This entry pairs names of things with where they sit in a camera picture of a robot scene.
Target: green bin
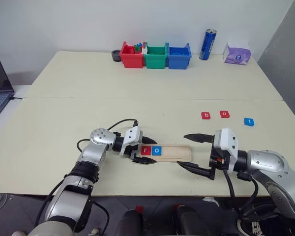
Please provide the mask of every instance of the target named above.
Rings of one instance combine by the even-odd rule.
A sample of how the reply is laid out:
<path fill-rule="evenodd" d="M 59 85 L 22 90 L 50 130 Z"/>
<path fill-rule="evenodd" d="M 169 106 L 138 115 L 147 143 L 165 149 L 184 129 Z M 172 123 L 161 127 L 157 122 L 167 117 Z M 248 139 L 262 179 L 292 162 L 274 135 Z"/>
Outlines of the green bin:
<path fill-rule="evenodd" d="M 167 47 L 147 46 L 147 53 L 144 54 L 145 64 L 148 69 L 164 69 L 167 59 Z"/>

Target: tissue box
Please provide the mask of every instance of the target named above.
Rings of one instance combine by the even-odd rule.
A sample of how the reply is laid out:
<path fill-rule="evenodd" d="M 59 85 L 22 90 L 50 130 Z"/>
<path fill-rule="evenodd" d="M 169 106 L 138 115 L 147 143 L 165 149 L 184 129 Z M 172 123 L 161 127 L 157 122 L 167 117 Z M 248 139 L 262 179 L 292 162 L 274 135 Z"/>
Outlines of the tissue box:
<path fill-rule="evenodd" d="M 225 63 L 246 65 L 250 59 L 250 56 L 251 52 L 249 49 L 236 48 L 228 44 L 223 54 L 223 59 Z"/>

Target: blue bin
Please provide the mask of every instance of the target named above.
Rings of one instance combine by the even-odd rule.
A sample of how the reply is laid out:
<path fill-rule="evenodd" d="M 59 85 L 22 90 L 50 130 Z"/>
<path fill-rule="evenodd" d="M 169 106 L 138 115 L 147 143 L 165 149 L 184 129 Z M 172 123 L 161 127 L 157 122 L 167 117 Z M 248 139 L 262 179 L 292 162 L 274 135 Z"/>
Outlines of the blue bin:
<path fill-rule="evenodd" d="M 189 43 L 184 48 L 173 48 L 169 43 L 165 43 L 168 55 L 168 68 L 169 69 L 187 69 L 191 58 Z"/>

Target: energy drink can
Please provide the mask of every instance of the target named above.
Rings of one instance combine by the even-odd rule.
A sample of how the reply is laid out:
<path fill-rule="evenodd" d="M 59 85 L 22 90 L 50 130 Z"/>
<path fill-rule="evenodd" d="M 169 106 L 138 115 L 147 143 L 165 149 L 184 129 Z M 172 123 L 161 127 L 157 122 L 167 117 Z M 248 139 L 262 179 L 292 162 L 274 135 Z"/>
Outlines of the energy drink can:
<path fill-rule="evenodd" d="M 203 40 L 203 45 L 200 51 L 199 58 L 202 60 L 207 60 L 208 56 L 210 56 L 210 52 L 216 37 L 216 30 L 214 29 L 207 29 L 205 38 Z"/>

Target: table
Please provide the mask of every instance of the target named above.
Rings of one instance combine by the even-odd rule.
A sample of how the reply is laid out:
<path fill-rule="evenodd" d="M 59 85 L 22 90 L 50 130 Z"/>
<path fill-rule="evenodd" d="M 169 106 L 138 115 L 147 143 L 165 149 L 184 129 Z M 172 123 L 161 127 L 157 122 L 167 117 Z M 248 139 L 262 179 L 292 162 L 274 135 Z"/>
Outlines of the table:
<path fill-rule="evenodd" d="M 222 119 L 221 110 L 231 117 Z M 209 111 L 211 119 L 200 119 L 202 111 Z M 243 125 L 245 117 L 253 118 L 255 126 Z M 76 142 L 124 118 L 137 118 L 144 135 L 160 144 L 190 145 L 193 162 L 205 168 L 210 144 L 183 135 L 213 134 L 230 127 L 239 149 L 275 150 L 295 170 L 295 116 L 284 101 L 28 97 L 0 132 L 0 192 L 48 194 L 74 166 L 79 156 Z M 124 132 L 131 125 L 119 125 L 114 131 Z M 252 183 L 236 179 L 235 174 L 232 179 L 238 196 L 252 193 Z M 92 194 L 229 196 L 229 190 L 221 171 L 212 181 L 176 163 L 145 166 L 109 152 Z M 263 187 L 259 195 L 267 195 Z"/>
<path fill-rule="evenodd" d="M 26 97 L 282 100 L 253 58 L 227 64 L 193 55 L 187 70 L 124 68 L 110 53 L 58 52 Z"/>
<path fill-rule="evenodd" d="M 22 98 L 24 93 L 29 89 L 30 85 L 13 85 L 15 91 L 14 97 Z M 14 99 L 8 102 L 5 108 L 0 113 L 0 130 L 9 119 L 14 110 L 18 107 L 22 100 Z"/>

